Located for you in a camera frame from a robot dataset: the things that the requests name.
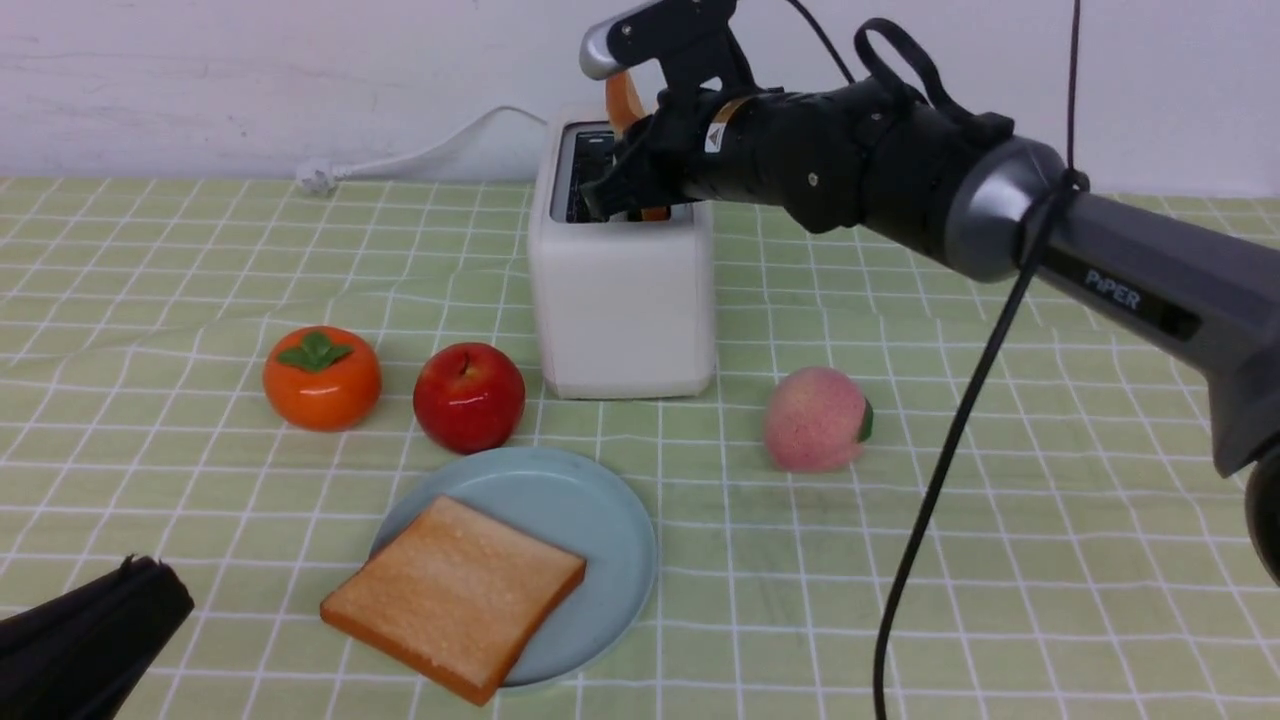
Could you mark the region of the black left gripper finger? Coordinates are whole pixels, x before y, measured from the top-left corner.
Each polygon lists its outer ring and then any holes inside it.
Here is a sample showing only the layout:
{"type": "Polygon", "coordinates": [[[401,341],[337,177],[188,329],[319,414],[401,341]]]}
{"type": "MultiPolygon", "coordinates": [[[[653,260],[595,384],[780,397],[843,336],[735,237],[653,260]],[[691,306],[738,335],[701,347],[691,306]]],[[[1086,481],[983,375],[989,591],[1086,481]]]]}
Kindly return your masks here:
{"type": "Polygon", "coordinates": [[[192,614],[175,571],[148,556],[1,623],[4,719],[114,719],[192,614]]]}

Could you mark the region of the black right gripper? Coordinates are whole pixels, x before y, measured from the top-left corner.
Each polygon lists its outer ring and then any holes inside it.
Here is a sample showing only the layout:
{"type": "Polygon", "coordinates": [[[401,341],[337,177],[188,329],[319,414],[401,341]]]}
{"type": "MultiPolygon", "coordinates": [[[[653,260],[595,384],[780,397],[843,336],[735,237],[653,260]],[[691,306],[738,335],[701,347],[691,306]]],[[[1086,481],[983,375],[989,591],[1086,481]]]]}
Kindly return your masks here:
{"type": "Polygon", "coordinates": [[[662,92],[657,110],[625,136],[621,156],[580,154],[581,223],[668,222],[668,205],[703,200],[759,202],[745,129],[760,95],[758,87],[662,92]]]}

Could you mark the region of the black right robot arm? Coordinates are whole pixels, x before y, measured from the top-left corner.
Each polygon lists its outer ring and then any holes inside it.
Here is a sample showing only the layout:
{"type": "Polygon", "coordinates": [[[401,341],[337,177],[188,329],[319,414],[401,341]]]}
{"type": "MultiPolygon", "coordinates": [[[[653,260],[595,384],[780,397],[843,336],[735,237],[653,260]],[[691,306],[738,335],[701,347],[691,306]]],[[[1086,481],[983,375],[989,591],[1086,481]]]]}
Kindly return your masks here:
{"type": "Polygon", "coordinates": [[[700,200],[863,225],[966,277],[1024,270],[1206,380],[1217,473],[1252,470],[1245,523],[1277,574],[1277,251],[1087,192],[1004,117],[955,120],[870,81],[826,94],[666,99],[581,188],[594,217],[700,200]]]}

